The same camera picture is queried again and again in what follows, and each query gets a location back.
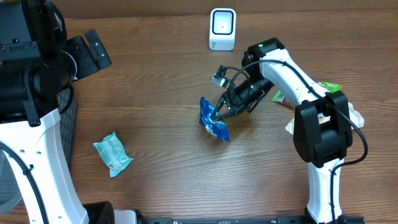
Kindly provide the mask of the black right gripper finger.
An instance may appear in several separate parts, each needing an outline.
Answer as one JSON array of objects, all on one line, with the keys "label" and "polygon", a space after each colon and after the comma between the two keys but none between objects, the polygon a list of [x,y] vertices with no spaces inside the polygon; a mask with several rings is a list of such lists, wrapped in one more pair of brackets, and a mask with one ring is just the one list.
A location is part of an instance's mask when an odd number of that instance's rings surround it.
[{"label": "black right gripper finger", "polygon": [[231,118],[231,117],[235,117],[240,115],[241,113],[245,112],[247,110],[248,105],[243,105],[243,106],[232,106],[229,105],[229,108],[227,108],[226,106],[222,107],[222,109],[220,110],[221,114],[227,113],[229,112],[229,116],[227,118]]},{"label": "black right gripper finger", "polygon": [[214,107],[214,110],[210,116],[211,120],[222,120],[225,119],[229,116],[229,112],[221,114],[220,110],[222,109],[222,107],[226,106],[227,108],[229,108],[229,99],[228,99],[228,94],[227,93],[223,93],[220,97],[220,99],[218,100],[216,106]]}]

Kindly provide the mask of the blue Oreo packet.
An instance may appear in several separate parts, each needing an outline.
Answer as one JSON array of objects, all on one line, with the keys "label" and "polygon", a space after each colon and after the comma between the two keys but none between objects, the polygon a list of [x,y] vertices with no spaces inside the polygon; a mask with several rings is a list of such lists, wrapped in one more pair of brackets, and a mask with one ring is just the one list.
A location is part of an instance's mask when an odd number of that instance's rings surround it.
[{"label": "blue Oreo packet", "polygon": [[223,120],[216,121],[211,119],[213,112],[215,112],[215,107],[204,97],[201,97],[199,124],[212,136],[224,141],[229,141],[229,133],[226,123]]}]

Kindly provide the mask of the green Haribo gummy bag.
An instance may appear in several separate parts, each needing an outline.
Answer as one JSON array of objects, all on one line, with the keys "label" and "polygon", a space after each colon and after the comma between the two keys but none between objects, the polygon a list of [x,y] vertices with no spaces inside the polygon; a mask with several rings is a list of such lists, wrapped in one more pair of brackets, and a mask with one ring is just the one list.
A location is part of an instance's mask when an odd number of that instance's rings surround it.
[{"label": "green Haribo gummy bag", "polygon": [[[342,86],[337,83],[318,82],[317,84],[322,86],[323,88],[326,88],[331,93],[340,91],[342,89]],[[282,106],[287,106],[289,108],[292,107],[292,105],[289,103],[289,101],[286,99],[286,97],[282,94],[280,90],[275,94],[272,101]]]}]

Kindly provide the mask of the teal snack packet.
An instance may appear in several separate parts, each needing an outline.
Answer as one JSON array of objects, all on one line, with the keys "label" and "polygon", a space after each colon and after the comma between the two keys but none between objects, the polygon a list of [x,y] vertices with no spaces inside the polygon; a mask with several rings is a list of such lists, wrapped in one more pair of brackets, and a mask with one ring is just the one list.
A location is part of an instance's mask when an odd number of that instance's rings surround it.
[{"label": "teal snack packet", "polygon": [[124,146],[115,132],[104,137],[101,142],[94,142],[93,146],[109,168],[111,178],[116,177],[133,161],[133,158],[126,154]]}]

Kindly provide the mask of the beige pastry snack bag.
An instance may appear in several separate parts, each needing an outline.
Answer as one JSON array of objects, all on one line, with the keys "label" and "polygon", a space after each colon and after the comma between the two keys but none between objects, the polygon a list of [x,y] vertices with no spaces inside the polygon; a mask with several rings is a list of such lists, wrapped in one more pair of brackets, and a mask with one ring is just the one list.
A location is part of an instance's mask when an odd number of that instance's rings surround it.
[{"label": "beige pastry snack bag", "polygon": [[[360,112],[355,110],[353,104],[350,102],[348,103],[348,109],[349,109],[350,120],[352,120],[352,122],[358,128],[362,128],[364,126],[364,118],[362,117]],[[324,116],[322,113],[318,114],[318,121],[320,124],[325,123],[329,120],[330,120],[330,116]],[[294,133],[294,123],[295,123],[295,118],[292,118],[292,120],[285,127],[285,130],[288,131],[290,134]]]}]

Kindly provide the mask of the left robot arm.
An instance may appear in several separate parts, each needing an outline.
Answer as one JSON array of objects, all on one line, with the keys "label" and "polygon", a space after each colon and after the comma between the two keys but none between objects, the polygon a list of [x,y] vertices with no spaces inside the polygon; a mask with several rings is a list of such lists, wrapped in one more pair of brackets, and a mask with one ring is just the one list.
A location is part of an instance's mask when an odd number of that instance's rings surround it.
[{"label": "left robot arm", "polygon": [[1,149],[31,223],[137,223],[109,201],[80,202],[62,147],[58,94],[110,65],[96,31],[68,38],[52,2],[1,2]]}]

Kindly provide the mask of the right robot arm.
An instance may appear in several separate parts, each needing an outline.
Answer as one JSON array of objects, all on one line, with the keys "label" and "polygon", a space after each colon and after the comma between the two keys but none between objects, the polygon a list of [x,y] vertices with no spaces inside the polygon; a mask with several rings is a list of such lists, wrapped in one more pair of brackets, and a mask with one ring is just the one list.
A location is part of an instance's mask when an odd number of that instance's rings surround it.
[{"label": "right robot arm", "polygon": [[348,217],[340,207],[340,172],[353,143],[354,123],[344,93],[332,93],[313,81],[276,38],[252,45],[244,52],[242,67],[235,70],[246,78],[241,84],[227,78],[228,70],[221,65],[212,76],[213,82],[226,91],[214,106],[200,100],[200,124],[227,141],[224,119],[252,112],[276,86],[294,109],[293,142],[308,167],[310,195],[305,223],[347,223]]}]

